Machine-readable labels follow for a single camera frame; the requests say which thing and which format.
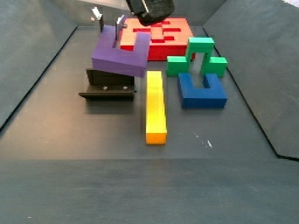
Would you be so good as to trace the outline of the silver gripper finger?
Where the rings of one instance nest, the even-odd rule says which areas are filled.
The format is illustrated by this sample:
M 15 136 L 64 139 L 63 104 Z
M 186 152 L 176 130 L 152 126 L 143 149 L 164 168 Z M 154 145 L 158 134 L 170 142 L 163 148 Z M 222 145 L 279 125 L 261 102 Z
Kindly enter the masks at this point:
M 104 17 L 103 14 L 99 12 L 99 8 L 94 7 L 92 9 L 94 17 L 98 20 L 99 23 L 99 31 L 103 32 L 104 29 Z
M 122 31 L 127 28 L 127 24 L 126 24 L 126 20 L 127 20 L 127 16 L 122 15 L 118 19 L 116 19 L 116 24 L 115 24 L 115 42 L 114 42 L 114 47 L 118 47 L 118 43 L 120 40 L 120 34 Z

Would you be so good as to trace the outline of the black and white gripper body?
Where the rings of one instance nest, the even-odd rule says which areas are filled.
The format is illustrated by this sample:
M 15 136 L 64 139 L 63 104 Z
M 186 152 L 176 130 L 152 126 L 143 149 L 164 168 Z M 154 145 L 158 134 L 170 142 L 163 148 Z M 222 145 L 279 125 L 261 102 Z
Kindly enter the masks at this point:
M 174 0 L 126 0 L 131 13 L 143 26 L 163 22 L 174 13 Z

